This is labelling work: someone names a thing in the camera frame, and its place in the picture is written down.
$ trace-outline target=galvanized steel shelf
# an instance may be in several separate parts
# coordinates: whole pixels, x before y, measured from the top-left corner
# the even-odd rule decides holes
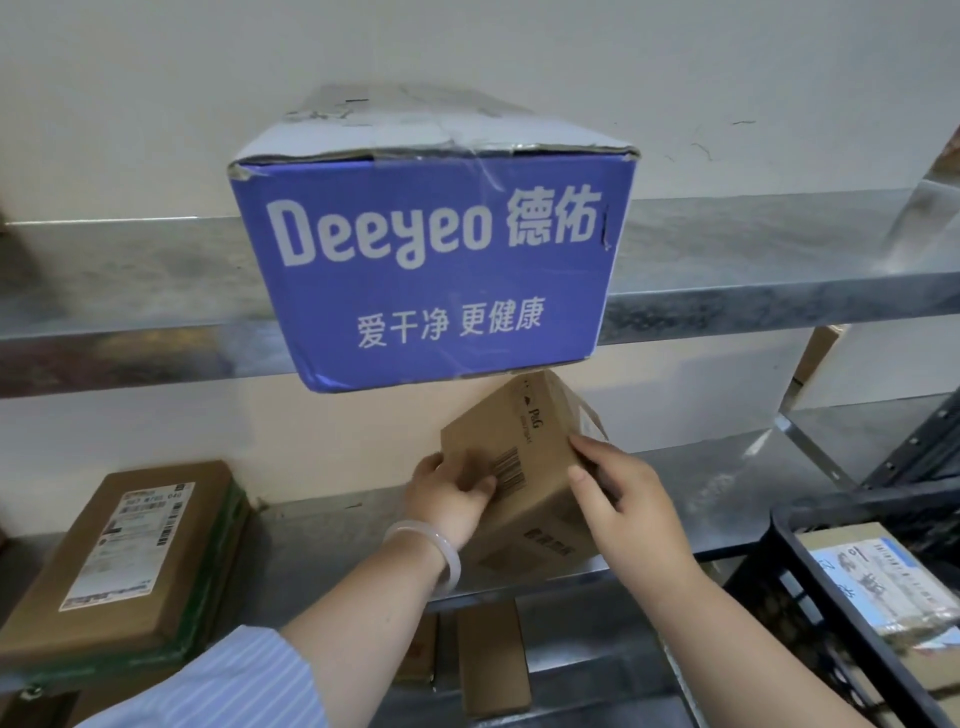
[[[960,313],[960,241],[888,235],[908,202],[634,201],[600,343]],[[11,225],[0,271],[0,397],[293,371],[239,218]]]

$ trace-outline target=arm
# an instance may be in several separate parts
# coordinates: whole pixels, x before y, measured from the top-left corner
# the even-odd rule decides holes
[[[614,507],[587,471],[570,468],[590,531],[669,645],[711,725],[871,728],[702,572],[649,465],[586,437],[571,442],[619,490]]]
[[[496,486],[463,490],[463,461],[424,458],[407,489],[407,518],[432,524],[458,550]],[[366,726],[390,687],[446,561],[417,533],[399,532],[281,635],[309,663],[332,728]]]

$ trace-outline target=white wall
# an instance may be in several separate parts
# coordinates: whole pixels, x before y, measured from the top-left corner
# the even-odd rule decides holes
[[[233,214],[230,155],[330,81],[473,86],[623,137],[647,198],[910,186],[960,121],[955,0],[0,11],[0,209],[15,220]],[[665,447],[766,425],[807,334],[606,348],[568,376],[625,447]],[[0,401],[0,522],[64,528],[105,473],[198,457],[227,457],[268,499],[392,485],[494,384],[318,397],[269,377]]]
[[[621,136],[645,198],[912,186],[960,121],[955,0],[8,0],[0,17],[0,209],[18,220],[233,214],[230,156],[330,81],[452,82]]]
[[[960,315],[847,328],[800,391],[794,409],[900,400],[960,386]]]
[[[601,347],[558,369],[613,441],[663,448],[767,426],[809,330]],[[0,400],[0,526],[69,526],[107,473],[223,457],[278,502],[403,482],[508,377],[314,395],[295,376]]]

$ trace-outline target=bracelet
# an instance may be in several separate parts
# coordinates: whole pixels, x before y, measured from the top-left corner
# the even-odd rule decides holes
[[[461,567],[460,555],[457,553],[457,549],[450,545],[450,541],[445,539],[440,534],[440,531],[438,531],[429,523],[424,523],[423,521],[398,521],[387,529],[387,533],[383,536],[384,542],[386,542],[387,539],[389,539],[398,531],[416,531],[422,536],[426,536],[431,542],[433,542],[433,545],[436,546],[440,550],[440,553],[444,555],[447,568],[450,572],[446,581],[439,585],[434,591],[434,595],[443,596],[452,592],[456,588],[457,582],[460,581]]]

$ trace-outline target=hand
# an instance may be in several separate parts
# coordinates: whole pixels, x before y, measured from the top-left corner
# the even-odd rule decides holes
[[[589,437],[571,435],[570,444],[596,463],[604,484],[616,490],[614,506],[579,465],[567,473],[600,553],[644,608],[676,592],[694,574],[703,574],[653,468]]]
[[[444,461],[440,452],[424,457],[407,486],[407,518],[432,525],[458,551],[480,522],[496,490],[496,477],[465,483],[465,455]]]

